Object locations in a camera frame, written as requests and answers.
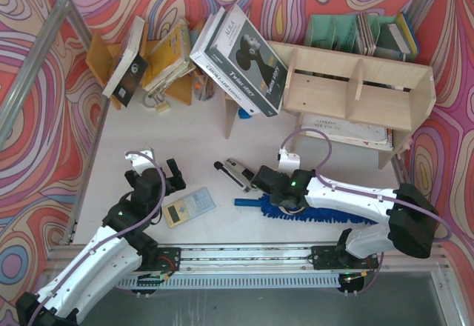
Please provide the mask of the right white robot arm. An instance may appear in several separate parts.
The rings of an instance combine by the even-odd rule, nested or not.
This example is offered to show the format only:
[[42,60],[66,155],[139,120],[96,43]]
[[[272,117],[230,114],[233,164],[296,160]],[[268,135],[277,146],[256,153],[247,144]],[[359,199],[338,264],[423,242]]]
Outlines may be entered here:
[[364,259],[398,250],[407,256],[430,256],[438,212],[412,184],[377,189],[345,184],[295,170],[292,175],[263,166],[251,184],[264,196],[264,212],[281,219],[362,223],[344,230],[338,240],[342,257]]

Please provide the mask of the blue microfiber duster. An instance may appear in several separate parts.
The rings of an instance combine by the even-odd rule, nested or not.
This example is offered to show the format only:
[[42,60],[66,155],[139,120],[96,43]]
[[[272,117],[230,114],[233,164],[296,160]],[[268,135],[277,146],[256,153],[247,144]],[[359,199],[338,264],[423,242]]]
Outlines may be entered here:
[[308,208],[296,215],[282,212],[277,206],[270,203],[270,197],[263,194],[259,199],[234,199],[236,207],[257,207],[262,214],[271,219],[295,220],[301,222],[353,223],[375,224],[374,221],[328,208]]

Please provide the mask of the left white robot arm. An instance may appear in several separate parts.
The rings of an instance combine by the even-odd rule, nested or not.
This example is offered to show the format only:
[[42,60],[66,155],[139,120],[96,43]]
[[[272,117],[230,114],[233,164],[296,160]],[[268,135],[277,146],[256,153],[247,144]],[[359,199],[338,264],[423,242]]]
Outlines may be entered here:
[[149,150],[130,151],[133,167],[124,176],[132,190],[104,217],[90,242],[51,282],[16,301],[20,325],[79,325],[96,304],[132,272],[157,273],[167,281],[179,270],[181,250],[160,247],[144,231],[161,217],[164,197],[186,183],[176,161],[167,160],[166,176]]

